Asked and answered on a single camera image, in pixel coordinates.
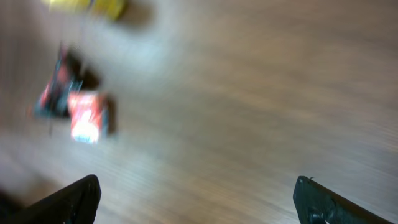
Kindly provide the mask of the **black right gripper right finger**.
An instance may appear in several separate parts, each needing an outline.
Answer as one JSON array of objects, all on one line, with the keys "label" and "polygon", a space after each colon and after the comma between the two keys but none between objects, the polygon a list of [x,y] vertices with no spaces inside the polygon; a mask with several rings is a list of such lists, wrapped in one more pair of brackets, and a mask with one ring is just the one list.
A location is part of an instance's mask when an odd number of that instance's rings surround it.
[{"label": "black right gripper right finger", "polygon": [[301,224],[391,224],[306,176],[297,178],[293,201]]}]

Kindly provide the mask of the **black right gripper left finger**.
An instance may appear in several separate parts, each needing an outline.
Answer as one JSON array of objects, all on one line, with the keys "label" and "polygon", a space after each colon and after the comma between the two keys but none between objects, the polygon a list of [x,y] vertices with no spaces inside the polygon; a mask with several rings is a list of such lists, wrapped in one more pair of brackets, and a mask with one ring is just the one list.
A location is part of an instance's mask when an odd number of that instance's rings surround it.
[{"label": "black right gripper left finger", "polygon": [[1,195],[1,223],[93,224],[100,199],[101,187],[94,174],[87,175],[26,208]]}]

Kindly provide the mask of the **red white snack box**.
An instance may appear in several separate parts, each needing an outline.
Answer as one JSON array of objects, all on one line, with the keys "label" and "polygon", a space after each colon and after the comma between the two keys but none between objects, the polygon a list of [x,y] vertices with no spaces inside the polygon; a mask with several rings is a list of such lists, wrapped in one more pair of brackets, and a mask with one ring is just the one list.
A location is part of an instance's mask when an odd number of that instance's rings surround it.
[{"label": "red white snack box", "polygon": [[71,91],[67,106],[73,140],[96,144],[108,132],[109,111],[104,94],[96,91]]}]

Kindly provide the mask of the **yellow candy bottle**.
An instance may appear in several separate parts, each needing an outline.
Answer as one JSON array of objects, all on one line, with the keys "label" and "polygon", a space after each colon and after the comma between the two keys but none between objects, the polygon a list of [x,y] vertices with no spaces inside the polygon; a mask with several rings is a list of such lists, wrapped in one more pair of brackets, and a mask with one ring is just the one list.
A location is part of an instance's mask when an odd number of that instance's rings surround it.
[{"label": "yellow candy bottle", "polygon": [[42,0],[50,10],[88,13],[116,21],[127,6],[126,0]]}]

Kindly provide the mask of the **black red snack packet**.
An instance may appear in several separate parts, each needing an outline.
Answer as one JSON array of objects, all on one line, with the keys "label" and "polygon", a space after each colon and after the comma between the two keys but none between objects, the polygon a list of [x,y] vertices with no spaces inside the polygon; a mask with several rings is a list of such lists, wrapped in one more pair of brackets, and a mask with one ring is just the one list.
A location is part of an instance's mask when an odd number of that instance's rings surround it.
[{"label": "black red snack packet", "polygon": [[58,59],[49,82],[30,109],[35,117],[68,118],[68,97],[71,91],[80,91],[83,79],[75,70],[78,62],[71,48],[61,45]]}]

